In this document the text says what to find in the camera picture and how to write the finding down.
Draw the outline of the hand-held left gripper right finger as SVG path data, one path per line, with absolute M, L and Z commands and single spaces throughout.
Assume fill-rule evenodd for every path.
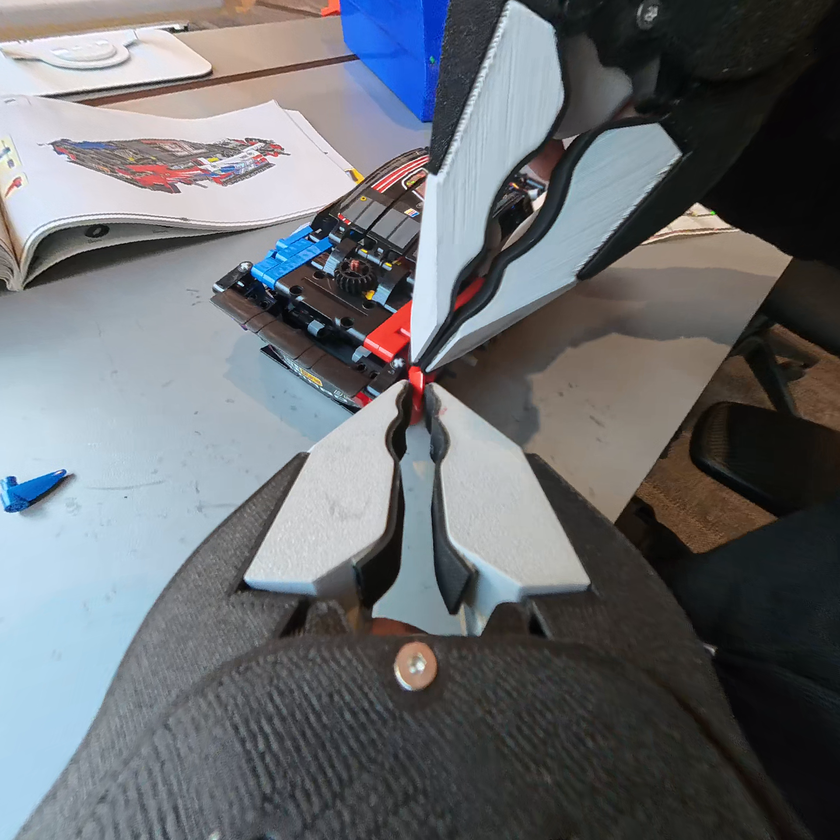
M 500 604 L 586 592 L 591 579 L 522 449 L 441 385 L 424 392 L 437 587 L 466 636 Z

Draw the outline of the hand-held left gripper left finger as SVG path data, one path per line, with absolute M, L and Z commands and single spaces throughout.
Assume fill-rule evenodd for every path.
M 372 607 L 392 587 L 412 407 L 400 381 L 311 447 L 245 573 L 250 588 Z

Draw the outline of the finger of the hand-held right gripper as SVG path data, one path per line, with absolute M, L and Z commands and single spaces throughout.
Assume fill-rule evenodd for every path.
M 638 205 L 679 162 L 659 122 L 623 121 L 580 135 L 532 224 L 494 259 L 479 292 L 440 334 L 425 369 L 473 350 L 577 282 Z
M 461 277 L 487 248 L 499 190 L 544 145 L 564 100 L 555 27 L 507 2 L 443 160 L 426 179 L 411 316 L 415 365 L 434 367 Z

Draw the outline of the holographic sticker sheet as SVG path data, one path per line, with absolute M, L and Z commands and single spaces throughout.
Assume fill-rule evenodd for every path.
M 738 230 L 708 207 L 694 203 L 677 219 L 646 238 L 642 245 L 652 245 L 671 239 L 732 233 Z

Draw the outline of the red pointed toy piece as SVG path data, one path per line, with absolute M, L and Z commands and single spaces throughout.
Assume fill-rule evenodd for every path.
M 412 390 L 412 413 L 410 425 L 425 424 L 426 403 L 425 391 L 430 382 L 434 382 L 436 374 L 424 371 L 418 365 L 411 365 L 408 369 L 408 381 Z

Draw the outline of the red white blue toy car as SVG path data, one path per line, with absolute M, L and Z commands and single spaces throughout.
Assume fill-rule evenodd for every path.
M 213 285 L 261 352 L 347 410 L 408 379 L 428 148 L 397 155 Z

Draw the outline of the blue curved toy brick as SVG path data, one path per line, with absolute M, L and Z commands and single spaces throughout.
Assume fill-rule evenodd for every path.
M 47 496 L 67 478 L 65 469 L 58 469 L 36 478 L 19 482 L 15 476 L 1 478 L 1 503 L 7 513 L 24 511 Z

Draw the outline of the instruction booklet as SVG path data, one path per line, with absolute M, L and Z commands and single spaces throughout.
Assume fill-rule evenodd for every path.
M 94 249 L 315 214 L 354 169 L 276 101 L 205 119 L 2 97 L 1 278 L 21 291 Z

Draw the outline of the person's right forearm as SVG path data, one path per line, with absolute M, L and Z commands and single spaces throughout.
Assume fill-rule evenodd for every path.
M 778 100 L 702 203 L 789 256 L 839 267 L 838 54 Z

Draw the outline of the blue plastic bin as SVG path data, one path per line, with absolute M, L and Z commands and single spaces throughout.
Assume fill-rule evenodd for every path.
M 342 1 L 348 48 L 422 122 L 434 116 L 448 1 Z

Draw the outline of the black office chair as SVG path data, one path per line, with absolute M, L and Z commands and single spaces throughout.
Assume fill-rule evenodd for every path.
M 774 327 L 837 357 L 839 269 L 821 261 L 793 259 L 728 352 L 728 358 L 745 360 L 774 410 L 797 417 L 789 384 L 801 379 L 816 360 L 772 344 Z
M 709 406 L 692 429 L 689 456 L 700 471 L 777 518 L 839 491 L 838 431 L 759 406 Z

